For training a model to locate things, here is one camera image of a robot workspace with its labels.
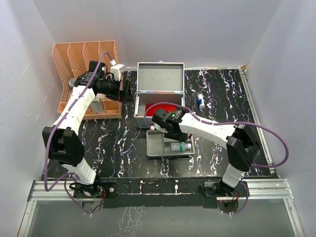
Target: gray tray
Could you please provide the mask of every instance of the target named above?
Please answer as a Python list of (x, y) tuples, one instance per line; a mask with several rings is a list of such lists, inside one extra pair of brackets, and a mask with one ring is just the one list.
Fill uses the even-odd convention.
[(163, 133), (160, 131), (147, 130), (146, 132), (146, 142), (147, 142), (147, 156), (148, 158), (154, 157), (174, 157), (174, 156), (184, 156), (193, 155), (195, 153), (194, 143), (192, 137), (187, 140), (186, 143), (191, 143), (191, 149), (185, 150), (183, 152), (171, 152), (171, 143), (179, 142), (169, 138), (165, 138)]

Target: table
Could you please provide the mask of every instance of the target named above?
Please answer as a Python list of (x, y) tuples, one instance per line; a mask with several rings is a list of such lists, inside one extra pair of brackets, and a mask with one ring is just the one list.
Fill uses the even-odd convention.
[[(123, 76), (130, 80), (134, 95), (137, 72), (125, 72)], [(196, 92), (204, 95), (205, 110), (198, 109)], [(185, 105), (196, 111), (198, 116), (218, 122), (254, 122), (238, 69), (186, 70)], [(189, 158), (147, 159), (146, 129), (136, 127), (133, 114), (134, 104), (125, 104), (122, 106), (121, 119), (82, 121), (79, 138), (85, 148), (84, 157), (99, 177), (197, 178), (224, 175), (228, 166), (226, 150), (197, 136), (194, 136), (196, 153)], [(267, 164), (262, 149), (255, 162)], [(49, 162), (49, 178), (56, 179), (66, 172), (62, 166)], [(270, 176), (271, 173), (266, 168), (252, 168), (247, 175), (258, 177)]]

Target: robotic arm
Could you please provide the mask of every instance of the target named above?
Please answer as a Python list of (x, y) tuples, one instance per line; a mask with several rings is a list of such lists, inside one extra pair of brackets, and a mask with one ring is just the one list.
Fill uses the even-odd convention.
[(233, 196), (236, 186), (248, 172), (260, 151), (260, 142), (248, 125), (209, 125), (201, 123), (186, 109), (176, 108), (173, 112), (158, 109), (152, 121), (155, 128), (164, 132), (166, 138), (186, 142), (192, 134), (216, 142), (227, 149), (229, 165), (222, 180), (213, 185), (212, 192)]
[(78, 183), (82, 184), (86, 190), (91, 191), (95, 190), (92, 186), (95, 182), (96, 172), (85, 161), (83, 157), (84, 146), (78, 138), (79, 126), (83, 116), (98, 93), (122, 103), (133, 101), (129, 81), (126, 81), (124, 89), (120, 90), (120, 76), (124, 68), (123, 64), (112, 66), (111, 72), (108, 73), (106, 72), (106, 65), (101, 63), (96, 76), (85, 91), (85, 87), (90, 81), (97, 63), (96, 61), (90, 61), (89, 71), (79, 76), (75, 81), (72, 95), (59, 119), (52, 127), (45, 127), (42, 132), (44, 143), (47, 147), (48, 138), (54, 126), (63, 116), (67, 116), (53, 134), (48, 158), (60, 163), (71, 173), (75, 173)]

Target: cable connector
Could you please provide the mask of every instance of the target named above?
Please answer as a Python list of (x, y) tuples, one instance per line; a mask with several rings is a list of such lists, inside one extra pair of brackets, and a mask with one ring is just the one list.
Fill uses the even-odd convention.
[(111, 64), (111, 66), (114, 66), (114, 65), (116, 65), (117, 63), (116, 63), (116, 61), (113, 59), (113, 60), (110, 61), (110, 64)]

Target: gray storage box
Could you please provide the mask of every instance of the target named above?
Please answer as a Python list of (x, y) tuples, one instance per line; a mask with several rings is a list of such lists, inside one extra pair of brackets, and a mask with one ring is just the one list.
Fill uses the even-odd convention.
[(188, 139), (186, 143), (191, 144), (191, 149), (182, 152), (172, 152), (171, 143), (179, 142), (163, 136), (163, 132), (158, 130), (147, 130), (146, 143), (147, 143), (147, 156), (148, 158), (155, 157), (172, 157), (172, 156), (188, 156), (195, 153), (193, 137)]
[[(184, 63), (138, 63), (134, 117), (137, 127), (144, 122), (146, 105), (170, 102), (184, 106)], [(154, 125), (152, 117), (146, 117)]]

